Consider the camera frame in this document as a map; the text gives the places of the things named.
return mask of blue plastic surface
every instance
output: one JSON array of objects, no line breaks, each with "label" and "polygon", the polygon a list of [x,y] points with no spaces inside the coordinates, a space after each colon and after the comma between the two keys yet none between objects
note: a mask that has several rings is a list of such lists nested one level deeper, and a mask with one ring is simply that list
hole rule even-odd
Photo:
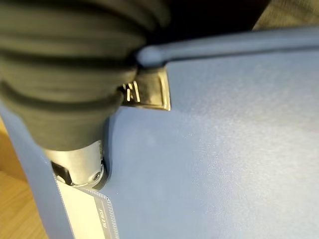
[{"label": "blue plastic surface", "polygon": [[[171,112],[112,118],[101,193],[121,239],[319,238],[319,48],[262,50],[168,63]],[[0,111],[48,235],[71,238],[47,159]]]}]

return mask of wooden floor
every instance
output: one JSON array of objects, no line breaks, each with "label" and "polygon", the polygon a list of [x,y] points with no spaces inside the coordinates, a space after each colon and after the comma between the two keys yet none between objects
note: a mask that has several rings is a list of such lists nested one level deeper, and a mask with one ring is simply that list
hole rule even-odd
[{"label": "wooden floor", "polygon": [[0,171],[0,238],[48,238],[29,185]]}]

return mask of metal clasp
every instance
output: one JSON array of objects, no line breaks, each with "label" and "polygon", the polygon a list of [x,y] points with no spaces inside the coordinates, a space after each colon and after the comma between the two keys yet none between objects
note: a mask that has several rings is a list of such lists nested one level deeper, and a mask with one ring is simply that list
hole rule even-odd
[{"label": "metal clasp", "polygon": [[136,79],[123,84],[123,106],[170,111],[167,73],[164,68],[141,71]]}]

